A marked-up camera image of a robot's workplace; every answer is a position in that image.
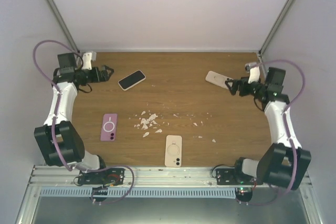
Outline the left aluminium corner post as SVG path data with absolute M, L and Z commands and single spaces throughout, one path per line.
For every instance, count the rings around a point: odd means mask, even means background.
M 71 48 L 77 52 L 79 52 L 79 48 L 77 47 L 73 36 L 70 33 L 70 30 L 68 29 L 68 26 L 66 25 L 56 3 L 54 0 L 45 0 L 50 11 L 52 12 L 56 22 L 58 23 L 60 29 L 62 30 L 67 42 L 69 43 L 69 45 L 71 46 Z

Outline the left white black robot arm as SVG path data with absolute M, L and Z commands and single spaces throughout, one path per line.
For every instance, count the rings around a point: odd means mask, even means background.
M 34 137 L 48 166 L 77 168 L 90 171 L 90 178 L 96 184 L 108 179 L 104 160 L 99 155 L 86 151 L 84 143 L 72 124 L 75 99 L 83 86 L 107 82 L 114 70 L 106 65 L 92 66 L 95 52 L 87 52 L 78 66 L 74 53 L 59 54 L 59 67 L 52 79 L 53 98 L 47 119 L 41 127 L 34 129 Z

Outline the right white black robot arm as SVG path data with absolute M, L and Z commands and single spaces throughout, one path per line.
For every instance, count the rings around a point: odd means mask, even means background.
M 270 67 L 264 82 L 250 77 L 226 79 L 225 85 L 232 95 L 251 95 L 261 103 L 271 136 L 271 146 L 258 160 L 240 157 L 232 172 L 240 185 L 255 178 L 257 184 L 270 184 L 286 191 L 296 190 L 311 162 L 311 153 L 299 143 L 290 117 L 290 100 L 282 93 L 286 72 Z

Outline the purple phone in case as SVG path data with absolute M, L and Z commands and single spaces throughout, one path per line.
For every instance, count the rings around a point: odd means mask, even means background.
M 115 141 L 118 115 L 116 113 L 105 114 L 102 119 L 100 141 Z

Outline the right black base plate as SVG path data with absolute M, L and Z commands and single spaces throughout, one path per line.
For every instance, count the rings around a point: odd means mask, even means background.
M 256 167 L 227 167 L 215 166 L 211 169 L 210 175 L 216 179 L 217 185 L 238 185 L 254 186 L 263 185 L 257 178 Z

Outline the aluminium corner post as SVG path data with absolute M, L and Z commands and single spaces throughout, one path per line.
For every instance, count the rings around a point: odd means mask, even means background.
M 257 55 L 261 59 L 296 0 L 286 0 Z
M 70 33 L 70 30 L 68 29 L 68 26 L 66 25 L 56 3 L 54 0 L 45 0 L 50 11 L 52 12 L 56 22 L 58 23 L 60 29 L 62 30 L 67 42 L 69 43 L 69 45 L 71 46 L 71 48 L 77 52 L 79 52 L 79 48 L 77 47 L 73 36 Z

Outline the aluminium rail frame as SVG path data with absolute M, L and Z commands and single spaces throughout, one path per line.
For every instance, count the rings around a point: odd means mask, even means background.
M 216 188 L 210 167 L 150 167 L 133 166 L 134 188 Z M 74 187 L 77 169 L 68 171 L 57 166 L 35 166 L 28 181 L 35 187 Z

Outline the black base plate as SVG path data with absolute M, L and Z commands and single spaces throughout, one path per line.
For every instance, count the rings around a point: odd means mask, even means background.
M 215 166 L 211 169 L 210 175 L 216 179 L 217 185 L 238 185 L 254 186 L 263 185 L 257 178 L 256 167 L 227 167 Z
M 103 187 L 122 185 L 124 168 L 110 168 L 102 172 L 87 172 L 80 170 L 79 175 L 73 180 L 76 186 L 97 185 Z

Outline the right aluminium corner post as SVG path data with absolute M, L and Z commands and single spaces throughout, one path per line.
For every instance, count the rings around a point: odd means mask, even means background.
M 261 59 L 296 0 L 286 0 L 257 55 Z

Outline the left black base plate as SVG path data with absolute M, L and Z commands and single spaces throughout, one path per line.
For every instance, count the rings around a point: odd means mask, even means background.
M 103 187 L 122 185 L 124 168 L 110 168 L 102 172 L 87 172 L 80 170 L 79 175 L 73 180 L 76 186 L 97 185 Z

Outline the white paint chip patch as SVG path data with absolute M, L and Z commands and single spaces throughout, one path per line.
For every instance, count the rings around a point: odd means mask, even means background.
M 133 127 L 141 131 L 142 138 L 146 138 L 151 134 L 163 133 L 163 123 L 158 121 L 160 119 L 159 114 L 152 113 L 150 110 L 142 111 L 139 115 L 135 115 L 135 119 L 137 119 L 137 121 Z

